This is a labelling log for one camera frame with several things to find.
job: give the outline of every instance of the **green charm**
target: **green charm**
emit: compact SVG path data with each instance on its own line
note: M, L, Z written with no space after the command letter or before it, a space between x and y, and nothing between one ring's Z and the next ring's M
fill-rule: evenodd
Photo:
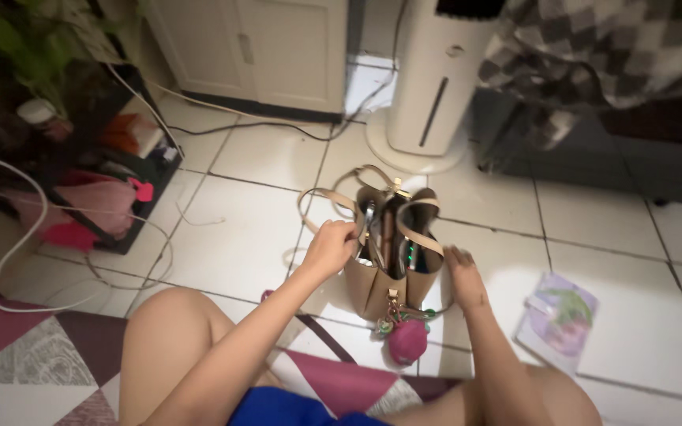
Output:
M386 335L393 331L393 322L387 321L384 318L378 320L378 333Z

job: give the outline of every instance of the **cabinet handle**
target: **cabinet handle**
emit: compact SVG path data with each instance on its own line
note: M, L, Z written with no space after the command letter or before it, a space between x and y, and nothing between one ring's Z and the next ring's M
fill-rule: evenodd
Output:
M245 63L254 65L254 55L251 54L251 39L246 34L239 34L239 45L241 46L241 56Z

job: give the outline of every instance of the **book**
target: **book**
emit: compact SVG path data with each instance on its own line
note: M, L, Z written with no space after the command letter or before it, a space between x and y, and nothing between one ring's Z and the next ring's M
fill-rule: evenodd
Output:
M573 376L593 327L599 300L563 277L548 273L528 296L526 306L515 341Z

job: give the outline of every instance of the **white cabinet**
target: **white cabinet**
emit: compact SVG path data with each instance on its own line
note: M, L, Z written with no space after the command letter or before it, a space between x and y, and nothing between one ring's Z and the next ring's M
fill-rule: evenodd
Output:
M340 113L347 0L151 0L182 90Z

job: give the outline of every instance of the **orange item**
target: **orange item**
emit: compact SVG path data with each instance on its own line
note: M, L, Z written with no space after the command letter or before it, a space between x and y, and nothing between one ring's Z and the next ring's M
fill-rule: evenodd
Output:
M116 115L101 134L99 138L100 143L104 146L137 155L139 153L139 143L133 135L133 128L139 125L139 119L148 121L138 114Z

